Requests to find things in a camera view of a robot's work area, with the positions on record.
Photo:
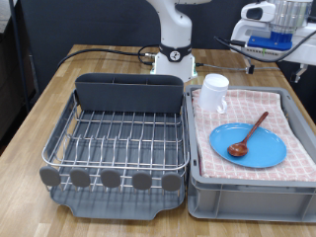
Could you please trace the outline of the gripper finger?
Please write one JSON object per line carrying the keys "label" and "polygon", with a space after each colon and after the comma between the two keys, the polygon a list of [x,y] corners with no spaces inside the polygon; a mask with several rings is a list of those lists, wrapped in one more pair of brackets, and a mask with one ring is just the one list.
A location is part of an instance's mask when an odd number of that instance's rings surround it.
{"label": "gripper finger", "polygon": [[300,80],[301,75],[307,70],[307,68],[307,64],[301,64],[299,69],[291,74],[290,81],[297,83]]}
{"label": "gripper finger", "polygon": [[255,65],[251,62],[249,57],[244,57],[245,65],[246,65],[246,73],[253,74],[255,70]]}

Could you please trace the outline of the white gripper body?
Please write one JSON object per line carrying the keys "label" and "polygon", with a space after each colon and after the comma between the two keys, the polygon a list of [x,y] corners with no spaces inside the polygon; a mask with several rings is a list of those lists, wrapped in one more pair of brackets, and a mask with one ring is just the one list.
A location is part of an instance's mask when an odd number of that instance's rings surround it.
{"label": "white gripper body", "polygon": [[240,20],[231,39],[244,43],[238,46],[248,57],[263,61],[296,62],[316,65],[316,24],[282,29],[268,23]]}

